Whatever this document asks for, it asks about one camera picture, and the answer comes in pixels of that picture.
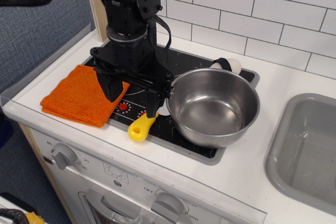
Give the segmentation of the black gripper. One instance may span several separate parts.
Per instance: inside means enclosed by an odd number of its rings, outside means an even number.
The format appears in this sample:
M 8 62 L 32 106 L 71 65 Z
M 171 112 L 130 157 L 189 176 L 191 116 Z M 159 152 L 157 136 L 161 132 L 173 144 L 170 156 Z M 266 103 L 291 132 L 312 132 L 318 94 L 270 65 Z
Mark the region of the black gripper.
M 154 118 L 165 98 L 173 94 L 174 75 L 156 57 L 148 42 L 135 47 L 109 42 L 104 47 L 93 47 L 94 70 L 105 97 L 114 102 L 123 91 L 122 82 L 147 90 L 146 115 Z

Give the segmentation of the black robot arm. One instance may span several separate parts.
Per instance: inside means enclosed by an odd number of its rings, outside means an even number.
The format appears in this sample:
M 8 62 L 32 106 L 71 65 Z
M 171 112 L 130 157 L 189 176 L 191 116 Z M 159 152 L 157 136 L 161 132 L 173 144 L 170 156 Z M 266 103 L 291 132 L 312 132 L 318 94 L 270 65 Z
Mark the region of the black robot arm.
M 156 55 L 169 50 L 171 42 L 159 47 L 156 26 L 169 30 L 157 15 L 161 0 L 101 0 L 107 16 L 109 47 L 92 48 L 94 70 L 106 96 L 113 102 L 123 90 L 123 82 L 146 90 L 145 107 L 149 118 L 156 115 L 173 92 L 173 74 Z

